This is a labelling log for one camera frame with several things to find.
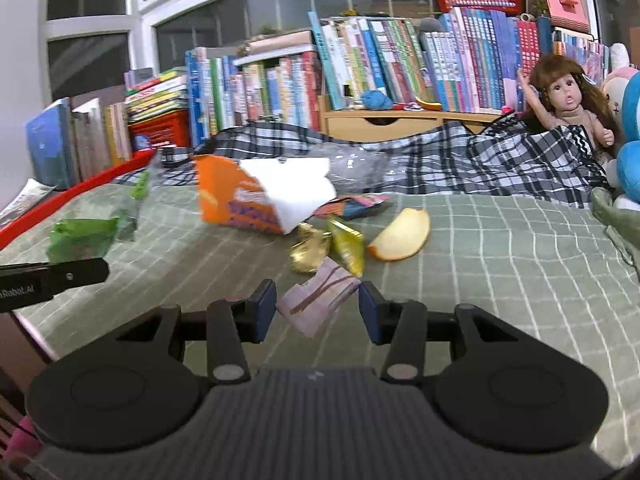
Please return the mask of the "green plastic wrapper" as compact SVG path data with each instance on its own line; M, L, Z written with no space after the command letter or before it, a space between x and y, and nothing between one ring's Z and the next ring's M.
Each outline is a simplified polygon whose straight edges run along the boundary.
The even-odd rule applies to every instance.
M49 235L49 262L103 258L115 242L133 240L142 205L151 191L150 180L149 170L143 170L106 219L66 218L56 222Z

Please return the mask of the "orange peel piece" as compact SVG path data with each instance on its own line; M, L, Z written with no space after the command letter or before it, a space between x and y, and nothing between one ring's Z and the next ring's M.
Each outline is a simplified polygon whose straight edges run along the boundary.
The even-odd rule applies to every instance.
M367 246L368 253L381 261L399 261L420 252L431 233L431 217L426 210L405 208Z

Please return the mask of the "small white striped wrapper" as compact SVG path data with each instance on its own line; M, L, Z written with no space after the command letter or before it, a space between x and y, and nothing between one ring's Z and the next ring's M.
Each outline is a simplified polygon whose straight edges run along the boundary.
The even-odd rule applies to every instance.
M296 330L312 338L359 285L355 275L326 257L312 278L278 299L277 309Z

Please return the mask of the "orange potato sticks box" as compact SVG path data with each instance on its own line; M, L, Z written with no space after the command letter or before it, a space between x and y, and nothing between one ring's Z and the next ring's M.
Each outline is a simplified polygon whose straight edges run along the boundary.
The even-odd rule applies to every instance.
M326 158L194 158L203 220L288 234L334 200Z

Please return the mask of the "gold foil wrapper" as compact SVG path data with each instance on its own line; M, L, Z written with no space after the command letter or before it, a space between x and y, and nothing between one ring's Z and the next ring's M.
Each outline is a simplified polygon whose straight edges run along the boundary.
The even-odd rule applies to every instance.
M303 222L297 227L297 242L290 250L292 270L298 273L317 272L329 255L332 235Z

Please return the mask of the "stack of flat books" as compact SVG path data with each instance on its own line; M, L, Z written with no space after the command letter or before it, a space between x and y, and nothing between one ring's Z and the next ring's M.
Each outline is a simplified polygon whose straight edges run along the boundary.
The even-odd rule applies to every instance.
M134 86L125 99L128 124L134 125L176 110L185 110L188 107L188 82L186 68L175 67Z

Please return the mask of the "row of upright books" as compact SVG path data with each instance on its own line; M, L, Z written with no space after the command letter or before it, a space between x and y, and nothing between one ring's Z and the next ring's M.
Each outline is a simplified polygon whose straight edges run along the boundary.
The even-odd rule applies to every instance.
M365 110L368 90L384 92L393 110L520 112L516 73L546 53L572 58L595 86L612 70L609 47L553 28L548 18L470 8L420 26L405 18L308 18L307 28L256 37L228 55L186 52L193 145L249 122L320 130L320 96L332 110Z

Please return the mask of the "pink striped sleeve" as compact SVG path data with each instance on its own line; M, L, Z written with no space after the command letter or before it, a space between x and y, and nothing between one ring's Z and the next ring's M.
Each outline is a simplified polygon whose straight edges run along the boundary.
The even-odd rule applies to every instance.
M1 416L1 459L11 466L24 467L39 453L42 442L28 416L19 422Z

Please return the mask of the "black white plaid blanket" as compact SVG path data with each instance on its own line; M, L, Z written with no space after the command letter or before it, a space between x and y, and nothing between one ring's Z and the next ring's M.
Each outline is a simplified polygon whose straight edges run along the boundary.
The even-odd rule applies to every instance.
M391 141L349 142L296 126L258 122L224 130L200 155L252 158L361 155L373 170L363 180L344 177L349 191L480 194L531 197L585 208L593 188L608 184L579 126L531 132L515 114L479 133L454 120Z

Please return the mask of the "colourful small snack wrapper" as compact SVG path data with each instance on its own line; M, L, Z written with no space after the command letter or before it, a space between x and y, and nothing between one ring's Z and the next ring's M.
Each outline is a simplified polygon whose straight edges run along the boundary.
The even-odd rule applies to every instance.
M352 220L377 214L390 204L390 196L380 194L345 195L334 198L320 206L314 216L329 218L335 216L344 220Z

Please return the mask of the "blue Doraemon plush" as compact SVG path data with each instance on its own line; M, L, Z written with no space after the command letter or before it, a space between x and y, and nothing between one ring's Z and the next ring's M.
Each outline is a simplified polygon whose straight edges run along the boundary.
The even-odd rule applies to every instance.
M622 104L622 125L625 143L617 154L617 177L630 200L639 201L640 141L639 141L640 74L635 73L626 85Z

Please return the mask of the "clear crumpled plastic bag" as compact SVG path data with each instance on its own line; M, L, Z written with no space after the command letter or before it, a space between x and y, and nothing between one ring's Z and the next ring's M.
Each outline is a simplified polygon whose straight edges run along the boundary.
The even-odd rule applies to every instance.
M312 158L329 159L328 179L338 194L360 194L384 182L390 158L352 144L323 143L307 153Z

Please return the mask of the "brown haired doll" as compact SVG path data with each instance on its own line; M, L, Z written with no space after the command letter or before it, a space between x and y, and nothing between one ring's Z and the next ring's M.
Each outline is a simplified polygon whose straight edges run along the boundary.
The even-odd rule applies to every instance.
M530 128L581 126L596 161L612 162L618 128L605 95L587 79L582 66L572 58L546 54L529 74L521 68L516 74L526 104L522 118Z

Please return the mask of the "blue yarn ball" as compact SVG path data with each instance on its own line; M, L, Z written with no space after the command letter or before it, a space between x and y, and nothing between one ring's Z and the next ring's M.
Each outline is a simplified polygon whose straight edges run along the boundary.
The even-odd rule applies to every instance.
M366 110L392 110L393 100L380 90L368 90L361 95L361 102Z

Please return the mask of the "red bed rail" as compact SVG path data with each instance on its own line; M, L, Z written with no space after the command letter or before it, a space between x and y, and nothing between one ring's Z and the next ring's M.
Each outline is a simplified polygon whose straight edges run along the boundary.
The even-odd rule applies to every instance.
M55 211L58 211L73 198L82 193L88 192L93 188L110 183L123 174L139 170L149 165L152 157L155 155L155 148L137 152L134 158L123 162L109 170L105 170L95 177L92 177L81 184L75 185L67 191L53 193L33 206L32 209L26 211L20 218L12 221L1 229L0 248L3 249L11 244L17 237L30 230L38 223L43 222Z

